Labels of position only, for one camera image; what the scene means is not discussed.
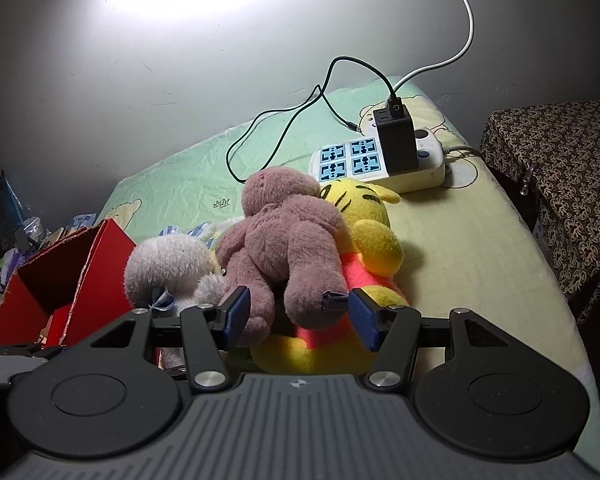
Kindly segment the patterned brown cloth furniture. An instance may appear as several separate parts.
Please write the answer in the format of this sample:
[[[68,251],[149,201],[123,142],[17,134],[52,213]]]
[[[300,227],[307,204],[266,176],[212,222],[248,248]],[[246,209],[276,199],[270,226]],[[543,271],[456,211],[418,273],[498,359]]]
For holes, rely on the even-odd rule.
[[[600,100],[492,113],[480,143],[492,169],[531,174],[538,222],[557,281],[571,301],[600,299]]]

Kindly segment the pink plush bear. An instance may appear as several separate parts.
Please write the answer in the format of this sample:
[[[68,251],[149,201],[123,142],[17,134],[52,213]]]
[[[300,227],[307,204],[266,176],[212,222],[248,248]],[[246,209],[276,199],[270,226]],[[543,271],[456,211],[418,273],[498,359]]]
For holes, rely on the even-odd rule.
[[[244,218],[224,231],[214,248],[227,290],[250,291],[242,348],[270,336],[278,284],[285,286],[282,305],[294,325],[326,330],[343,317],[349,289],[339,248],[351,239],[340,211],[320,193],[317,180],[288,167],[266,168],[244,184]]]

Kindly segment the red cardboard box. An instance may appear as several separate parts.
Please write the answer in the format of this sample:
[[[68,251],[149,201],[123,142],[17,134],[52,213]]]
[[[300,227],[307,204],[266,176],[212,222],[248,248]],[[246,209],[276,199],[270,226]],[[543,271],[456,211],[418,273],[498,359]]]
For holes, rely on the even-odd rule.
[[[134,247],[108,219],[18,266],[0,304],[0,346],[72,346],[129,312],[123,279]]]

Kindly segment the white power strip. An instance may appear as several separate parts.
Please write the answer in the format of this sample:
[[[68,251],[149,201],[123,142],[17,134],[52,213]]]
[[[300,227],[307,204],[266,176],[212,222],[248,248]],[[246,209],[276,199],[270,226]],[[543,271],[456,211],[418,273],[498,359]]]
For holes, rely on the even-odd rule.
[[[435,188],[445,180],[442,144],[426,129],[415,130],[418,167],[406,174],[390,176],[377,136],[323,146],[309,162],[309,174],[321,184],[352,178],[390,188],[399,194]]]

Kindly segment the yellow tiger plush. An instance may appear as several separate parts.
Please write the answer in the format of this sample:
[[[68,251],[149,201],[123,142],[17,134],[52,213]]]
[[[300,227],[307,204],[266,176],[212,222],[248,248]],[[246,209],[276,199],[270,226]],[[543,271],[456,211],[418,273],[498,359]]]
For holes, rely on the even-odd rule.
[[[349,229],[351,241],[340,249],[350,289],[360,288],[378,306],[405,306],[404,293],[393,281],[403,262],[400,240],[390,226],[387,204],[400,202],[388,188],[342,178],[321,186],[321,198],[333,204]],[[294,327],[276,333],[251,349],[261,370],[272,374],[364,374],[375,355],[366,350],[348,318],[328,330]]]

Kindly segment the white bunny plush blue bow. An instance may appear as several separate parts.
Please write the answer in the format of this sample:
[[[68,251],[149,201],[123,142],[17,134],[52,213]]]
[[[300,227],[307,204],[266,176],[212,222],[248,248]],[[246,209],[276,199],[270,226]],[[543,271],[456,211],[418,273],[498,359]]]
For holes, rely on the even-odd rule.
[[[178,316],[200,304],[219,304],[226,289],[210,249],[197,237],[182,233],[143,240],[124,270],[130,304],[162,316]]]

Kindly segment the blue bag with clips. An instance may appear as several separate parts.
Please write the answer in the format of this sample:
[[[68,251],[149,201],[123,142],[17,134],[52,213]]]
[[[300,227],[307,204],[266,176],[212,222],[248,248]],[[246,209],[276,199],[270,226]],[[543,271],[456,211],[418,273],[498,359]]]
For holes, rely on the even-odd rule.
[[[15,247],[25,252],[31,247],[24,230],[22,207],[4,170],[0,171],[0,245],[3,250]]]

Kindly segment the black power adapter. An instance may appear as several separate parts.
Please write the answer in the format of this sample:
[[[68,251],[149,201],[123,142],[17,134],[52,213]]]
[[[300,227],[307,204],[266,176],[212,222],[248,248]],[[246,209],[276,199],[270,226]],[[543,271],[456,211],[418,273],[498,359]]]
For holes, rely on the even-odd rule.
[[[418,168],[414,125],[403,104],[373,111],[380,150],[390,176]]]

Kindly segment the pastel cartoon bed sheet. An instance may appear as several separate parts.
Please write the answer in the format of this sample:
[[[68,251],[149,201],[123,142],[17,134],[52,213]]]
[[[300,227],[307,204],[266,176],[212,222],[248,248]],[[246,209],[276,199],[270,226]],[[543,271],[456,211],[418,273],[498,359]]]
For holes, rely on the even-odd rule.
[[[311,155],[352,138],[385,101],[379,82],[332,92],[301,115],[239,125],[120,181],[102,207],[140,242],[168,226],[218,236],[242,214],[242,179],[265,162],[306,170]],[[403,246],[396,284],[427,318],[466,307],[597,388],[576,322],[540,248],[486,165],[454,154],[438,188],[405,194],[388,209]]]

